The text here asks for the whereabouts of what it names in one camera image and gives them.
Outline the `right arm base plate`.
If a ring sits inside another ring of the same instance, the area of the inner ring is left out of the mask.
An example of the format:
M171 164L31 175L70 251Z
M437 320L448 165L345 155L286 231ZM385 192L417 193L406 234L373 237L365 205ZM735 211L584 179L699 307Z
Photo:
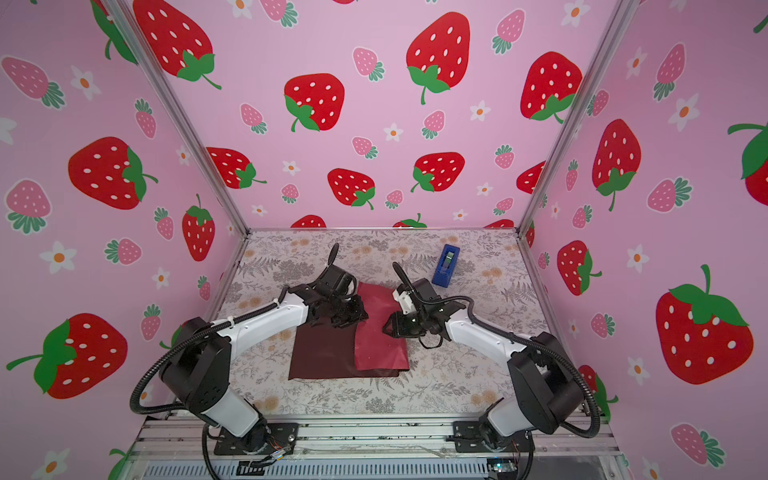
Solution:
M526 431L503 436L488 422L455 421L452 434L446 438L459 453L530 453L535 450L531 435Z

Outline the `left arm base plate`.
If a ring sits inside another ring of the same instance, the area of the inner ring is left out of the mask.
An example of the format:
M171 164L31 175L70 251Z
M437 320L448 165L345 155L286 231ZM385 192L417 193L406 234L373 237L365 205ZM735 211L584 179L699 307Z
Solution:
M257 423L243 437L237 437L229 430L221 428L214 454L255 457L275 456L277 453L290 455L295 448L298 433L298 423Z

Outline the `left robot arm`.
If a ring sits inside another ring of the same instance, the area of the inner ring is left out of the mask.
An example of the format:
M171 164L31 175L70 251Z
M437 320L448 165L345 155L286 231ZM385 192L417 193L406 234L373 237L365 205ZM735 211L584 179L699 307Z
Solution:
M308 284L285 286L267 305L214 322L195 318L182 325L177 343L142 375L129 406L138 415L187 410L255 451L266 442L268 423L257 407L230 386L236 358L282 331L327 319L334 328L366 320L358 280L328 265Z

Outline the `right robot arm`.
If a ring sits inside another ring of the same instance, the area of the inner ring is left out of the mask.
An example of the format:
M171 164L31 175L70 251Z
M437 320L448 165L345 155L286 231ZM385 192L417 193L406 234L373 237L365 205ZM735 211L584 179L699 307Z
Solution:
M600 411L587 381L558 339L544 332L525 337L478 317L468 296L443 298L426 279L403 278L393 292L400 309L382 331L393 338L436 335L471 348L507 367L514 397L491 404L479 417L477 440L491 451L507 448L533 431L564 429L591 439L600 431Z

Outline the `dark red wrapping paper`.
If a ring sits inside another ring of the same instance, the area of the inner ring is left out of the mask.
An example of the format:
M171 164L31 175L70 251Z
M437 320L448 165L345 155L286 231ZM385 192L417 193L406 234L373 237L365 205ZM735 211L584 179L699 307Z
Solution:
M392 290L363 283L358 293L369 318L334 328L327 319L297 328L288 378L329 380L396 377L410 369L407 343L383 333L390 315L399 311Z

